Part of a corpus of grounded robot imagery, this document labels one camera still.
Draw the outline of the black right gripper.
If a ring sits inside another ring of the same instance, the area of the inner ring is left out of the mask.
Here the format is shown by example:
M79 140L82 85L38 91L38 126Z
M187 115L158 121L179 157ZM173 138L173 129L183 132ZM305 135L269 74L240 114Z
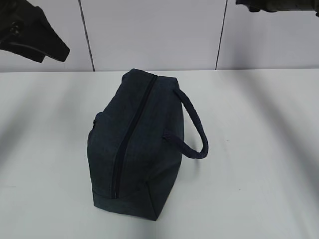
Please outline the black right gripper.
M236 5L244 5L250 12L314 11L319 15L318 0L236 0Z

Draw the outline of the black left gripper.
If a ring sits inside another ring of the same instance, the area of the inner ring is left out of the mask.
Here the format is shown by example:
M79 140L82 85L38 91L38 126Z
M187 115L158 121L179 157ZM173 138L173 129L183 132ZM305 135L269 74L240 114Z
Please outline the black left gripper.
M65 62L70 53L44 11L27 0L0 1L0 49L38 63L45 57Z

